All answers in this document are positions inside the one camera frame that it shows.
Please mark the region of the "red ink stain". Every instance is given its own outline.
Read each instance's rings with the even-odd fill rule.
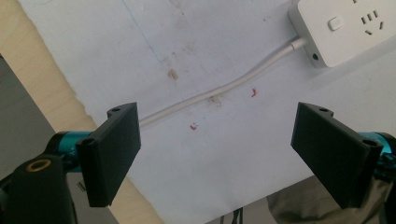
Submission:
[[[197,127],[198,127],[198,125],[196,125],[195,123],[190,125],[190,129],[192,129],[193,131],[197,130]]]
[[[253,88],[253,95],[251,95],[251,97],[255,97],[257,95],[257,91],[256,89]]]

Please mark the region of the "blue anodized part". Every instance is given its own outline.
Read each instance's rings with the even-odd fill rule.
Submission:
[[[381,156],[384,153],[392,153],[392,150],[390,149],[390,145],[387,139],[385,139],[381,134],[379,133],[359,133],[359,134],[365,138],[380,142],[384,146],[382,148]]]
[[[64,135],[58,146],[58,156],[64,161],[67,172],[80,173],[76,142],[91,132],[68,132]]]

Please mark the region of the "white paper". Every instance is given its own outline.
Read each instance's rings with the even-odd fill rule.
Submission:
[[[234,80],[296,36],[289,0],[20,2],[98,125],[116,105],[138,102],[143,118]],[[312,173],[290,147],[298,102],[396,135],[395,49],[393,38],[334,69],[299,50],[143,128],[128,176],[172,224],[205,223],[303,180]]]

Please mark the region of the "power strip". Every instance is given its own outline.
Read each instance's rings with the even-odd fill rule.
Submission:
[[[396,35],[396,0],[293,0],[289,16],[315,67],[335,67]]]

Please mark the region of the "white cable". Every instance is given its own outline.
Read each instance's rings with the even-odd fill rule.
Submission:
[[[214,90],[211,91],[207,91],[205,93],[196,95],[191,97],[190,99],[187,99],[185,101],[182,101],[180,103],[171,105],[166,107],[165,109],[154,113],[146,118],[143,118],[139,121],[140,123],[140,127],[144,127],[158,119],[162,119],[166,116],[169,116],[173,113],[176,113],[178,110],[184,109],[187,106],[190,105],[194,105],[198,102],[201,102],[203,100],[206,99],[210,99],[211,97],[217,96],[217,95],[221,95],[226,91],[230,91],[233,88],[236,88],[246,82],[248,82],[249,80],[253,79],[254,77],[256,77],[257,75],[259,75],[262,71],[264,71],[265,69],[267,69],[270,65],[272,65],[273,63],[277,62],[278,60],[280,60],[281,58],[289,55],[290,53],[294,52],[297,49],[302,48],[303,46],[305,46],[306,44],[306,40],[304,38],[299,38],[295,41],[293,41],[291,44],[287,45],[285,48],[283,48],[280,52],[278,52],[277,54],[275,54],[272,58],[270,58],[269,60],[263,61],[261,63],[259,63],[257,66],[255,66],[254,68],[252,68],[249,72],[247,72],[246,74],[244,74],[243,76],[241,76],[240,78],[226,84],[223,86],[220,86],[218,88],[215,88]]]

